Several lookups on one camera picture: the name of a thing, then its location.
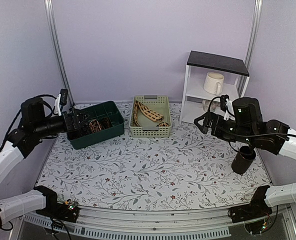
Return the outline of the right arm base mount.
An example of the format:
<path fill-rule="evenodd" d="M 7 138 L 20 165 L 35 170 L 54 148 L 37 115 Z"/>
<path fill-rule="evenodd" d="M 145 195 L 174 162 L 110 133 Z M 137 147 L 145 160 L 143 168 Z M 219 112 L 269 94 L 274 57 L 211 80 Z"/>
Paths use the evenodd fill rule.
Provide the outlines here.
<path fill-rule="evenodd" d="M 233 223 L 239 223 L 268 216 L 272 214 L 272 208 L 264 200 L 252 200 L 248 204 L 229 208 L 227 214 Z"/>

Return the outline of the dark red patterned tie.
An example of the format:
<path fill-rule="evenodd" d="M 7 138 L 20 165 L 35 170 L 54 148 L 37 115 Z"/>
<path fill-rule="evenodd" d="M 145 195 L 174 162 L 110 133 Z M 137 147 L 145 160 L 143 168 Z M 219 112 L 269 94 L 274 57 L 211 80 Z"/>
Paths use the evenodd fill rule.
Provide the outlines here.
<path fill-rule="evenodd" d="M 80 132 L 79 131 L 68 132 L 67 137 L 69 140 L 78 139 L 78 138 L 80 138 Z"/>

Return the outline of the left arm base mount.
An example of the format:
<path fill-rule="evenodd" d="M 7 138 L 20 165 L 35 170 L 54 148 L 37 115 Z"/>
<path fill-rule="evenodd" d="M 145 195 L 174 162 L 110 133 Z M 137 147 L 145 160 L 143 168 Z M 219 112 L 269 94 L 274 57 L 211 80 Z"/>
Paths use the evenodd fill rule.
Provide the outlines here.
<path fill-rule="evenodd" d="M 65 202 L 57 202 L 54 206 L 36 210 L 36 213 L 45 217 L 76 223 L 80 208 L 77 201 L 68 199 Z"/>

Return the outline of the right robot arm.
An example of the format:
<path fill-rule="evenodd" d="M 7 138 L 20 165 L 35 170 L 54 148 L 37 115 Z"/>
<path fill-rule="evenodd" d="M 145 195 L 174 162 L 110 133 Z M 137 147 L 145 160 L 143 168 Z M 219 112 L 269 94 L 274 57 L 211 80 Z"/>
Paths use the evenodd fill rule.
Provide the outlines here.
<path fill-rule="evenodd" d="M 240 142 L 244 145 L 238 150 L 232 164 L 237 174 L 243 174 L 255 158 L 255 149 L 268 151 L 274 155 L 296 160 L 296 130 L 287 124 L 272 119 L 263 121 L 259 101 L 251 97 L 230 100 L 222 95 L 219 115 L 208 110 L 194 120 L 198 129 L 226 142 Z M 258 187 L 251 197 L 246 213 L 257 218 L 266 207 L 296 203 L 296 182 L 292 184 Z"/>

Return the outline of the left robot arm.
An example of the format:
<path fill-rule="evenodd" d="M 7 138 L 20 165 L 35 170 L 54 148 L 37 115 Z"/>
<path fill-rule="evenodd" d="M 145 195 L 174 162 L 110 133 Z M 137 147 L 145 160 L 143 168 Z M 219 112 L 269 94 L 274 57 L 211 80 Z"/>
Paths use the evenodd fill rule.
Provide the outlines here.
<path fill-rule="evenodd" d="M 65 104 L 66 99 L 58 96 L 51 113 L 45 115 L 44 107 L 48 103 L 42 95 L 22 103 L 17 113 L 22 117 L 20 124 L 8 129 L 0 147 L 0 184 L 43 139 L 59 133 L 74 133 L 86 124 L 90 118 L 88 113 L 74 108 L 69 112 L 61 111 L 60 107 Z M 57 197 L 55 191 L 37 186 L 27 193 L 0 199 L 0 230 L 4 224 L 33 211 L 62 223 L 75 223 L 79 208 L 73 203 L 58 203 Z"/>

